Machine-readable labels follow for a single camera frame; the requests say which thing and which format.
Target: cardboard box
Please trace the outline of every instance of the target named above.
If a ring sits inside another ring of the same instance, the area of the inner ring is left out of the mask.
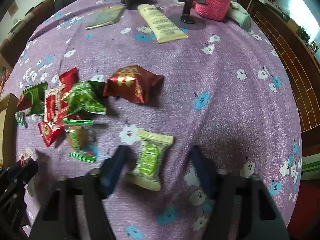
[[[18,98],[14,94],[6,95],[0,101],[0,168],[9,167],[16,163],[14,114]]]

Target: yellow tube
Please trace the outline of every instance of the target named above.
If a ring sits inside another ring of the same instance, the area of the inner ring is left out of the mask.
[[[188,38],[182,30],[156,7],[150,4],[141,4],[138,6],[138,11],[156,35],[159,43]]]

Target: pink basket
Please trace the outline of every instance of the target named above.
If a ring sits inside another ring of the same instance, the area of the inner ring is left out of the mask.
[[[196,12],[204,18],[215,21],[224,19],[231,0],[206,0],[208,5],[196,4]]]

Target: round stand base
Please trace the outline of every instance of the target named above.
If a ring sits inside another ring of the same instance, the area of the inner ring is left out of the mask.
[[[202,30],[205,28],[205,22],[198,17],[192,16],[195,20],[195,23],[186,23],[180,20],[181,14],[172,14],[168,18],[172,21],[177,27],[184,28],[187,30]]]

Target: purple tablecloth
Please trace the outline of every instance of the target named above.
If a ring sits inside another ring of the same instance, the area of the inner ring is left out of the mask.
[[[167,16],[182,10],[172,0],[158,2]],[[26,118],[28,128],[17,130],[16,156],[30,147],[39,163],[36,196],[25,196],[31,224],[59,175],[84,175],[119,144],[130,145],[134,156],[104,201],[118,240],[201,239],[214,202],[201,191],[187,158],[194,144],[233,175],[258,174],[288,224],[301,176],[300,123],[288,76],[266,36],[254,22],[246,32],[227,18],[205,20],[204,30],[183,30],[188,39],[159,44],[139,13],[129,10],[117,24],[85,30],[100,8],[118,3],[78,0],[46,20],[5,84],[3,95],[19,97],[27,84],[47,81],[49,89],[57,87],[58,75],[73,67],[79,69],[80,81],[106,80],[118,68],[134,64],[165,76],[151,105],[105,98],[107,115],[94,116],[96,123],[105,124],[98,130],[101,155],[96,163],[69,157],[62,138],[47,148],[37,126],[43,117]],[[160,192],[124,180],[139,153],[137,127],[175,137],[164,155]],[[89,239],[78,200],[81,233]]]

